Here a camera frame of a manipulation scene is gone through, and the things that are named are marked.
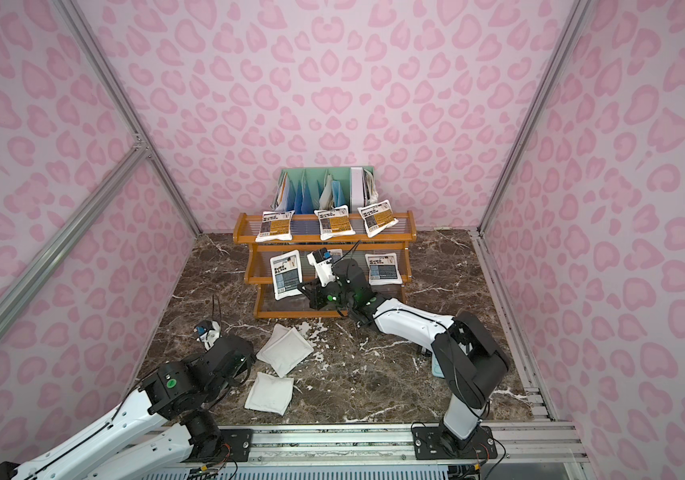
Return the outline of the blue coffee bag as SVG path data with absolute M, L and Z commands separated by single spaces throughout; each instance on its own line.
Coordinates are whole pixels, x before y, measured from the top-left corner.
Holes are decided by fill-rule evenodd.
M 344 255 L 342 249 L 329 249 L 328 254 L 330 254 L 330 258 L 332 258 L 332 263 L 337 262 Z
M 302 262 L 298 250 L 270 258 L 270 274 L 276 301 L 302 294 L 298 289 L 302 284 Z
M 366 262 L 372 286 L 403 284 L 396 253 L 367 254 Z

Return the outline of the yellow coffee bag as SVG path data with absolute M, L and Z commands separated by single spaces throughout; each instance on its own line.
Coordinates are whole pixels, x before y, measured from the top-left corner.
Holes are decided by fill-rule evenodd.
M 356 234 L 350 220 L 349 208 L 346 205 L 330 210 L 316 210 L 314 214 L 320 223 L 320 240 L 322 241 Z
M 264 212 L 262 220 L 260 220 L 260 231 L 256 236 L 256 242 L 292 240 L 292 216 L 294 216 L 294 210 Z
M 364 220 L 368 238 L 374 238 L 386 229 L 399 223 L 389 200 L 359 207 L 358 212 L 362 220 Z

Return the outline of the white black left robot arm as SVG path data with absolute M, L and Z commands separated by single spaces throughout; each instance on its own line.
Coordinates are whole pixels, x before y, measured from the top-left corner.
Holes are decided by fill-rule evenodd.
M 0 479 L 141 478 L 177 463 L 214 466 L 248 460 L 252 432 L 222 431 L 210 407 L 247 376 L 254 345 L 222 336 L 204 353 L 166 362 L 119 406 L 52 450 L 23 464 L 0 463 Z

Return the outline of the plain white bag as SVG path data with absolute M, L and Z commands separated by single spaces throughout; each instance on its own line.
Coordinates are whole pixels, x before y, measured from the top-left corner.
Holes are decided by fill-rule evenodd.
M 292 378 L 280 378 L 258 372 L 244 407 L 246 409 L 284 415 L 294 391 Z

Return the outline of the green file organizer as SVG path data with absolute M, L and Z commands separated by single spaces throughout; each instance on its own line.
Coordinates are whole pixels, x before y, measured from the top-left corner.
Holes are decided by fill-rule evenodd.
M 365 170 L 366 206 L 383 200 L 378 192 L 374 168 Z M 276 184 L 276 194 L 270 211 L 294 210 L 294 214 L 313 214 L 316 210 L 330 210 L 350 206 L 350 171 L 352 167 L 290 168 L 283 169 Z

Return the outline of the white binder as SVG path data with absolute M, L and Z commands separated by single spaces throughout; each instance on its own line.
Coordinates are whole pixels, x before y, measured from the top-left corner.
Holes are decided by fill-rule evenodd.
M 350 206 L 352 210 L 366 206 L 365 170 L 352 167 L 350 171 Z

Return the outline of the light blue calculator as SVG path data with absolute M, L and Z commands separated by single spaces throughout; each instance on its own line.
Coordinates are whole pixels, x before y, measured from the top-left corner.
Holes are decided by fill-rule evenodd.
M 442 368 L 438 362 L 438 359 L 434 355 L 432 356 L 432 374 L 436 378 L 444 378 L 445 377 L 443 370 L 442 370 Z

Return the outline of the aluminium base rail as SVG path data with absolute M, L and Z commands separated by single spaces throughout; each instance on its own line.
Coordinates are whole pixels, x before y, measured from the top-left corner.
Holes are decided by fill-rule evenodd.
M 432 424 L 261 425 L 248 460 L 206 478 L 174 464 L 152 479 L 592 479 L 569 422 L 489 422 L 461 457 L 442 450 Z

